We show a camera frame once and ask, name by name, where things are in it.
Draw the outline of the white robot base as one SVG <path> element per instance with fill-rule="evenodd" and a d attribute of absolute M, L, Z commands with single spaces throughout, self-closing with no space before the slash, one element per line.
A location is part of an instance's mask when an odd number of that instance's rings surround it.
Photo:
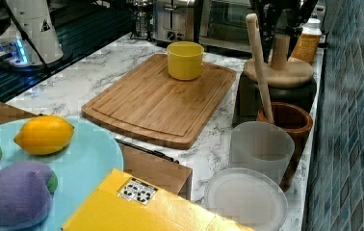
<path fill-rule="evenodd" d="M 0 59 L 21 71 L 54 69 L 70 60 L 60 44 L 47 0 L 2 0 L 11 24 L 0 36 Z"/>

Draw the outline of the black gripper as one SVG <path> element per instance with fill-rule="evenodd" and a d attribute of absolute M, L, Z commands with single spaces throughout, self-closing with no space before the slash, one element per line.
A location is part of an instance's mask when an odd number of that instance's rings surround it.
<path fill-rule="evenodd" d="M 275 25 L 278 13 L 286 11 L 286 34 L 289 36 L 289 49 L 287 57 L 290 57 L 301 34 L 301 14 L 311 14 L 318 0 L 249 0 L 250 5 L 262 13 L 262 50 L 266 63 L 269 59 L 273 45 Z"/>

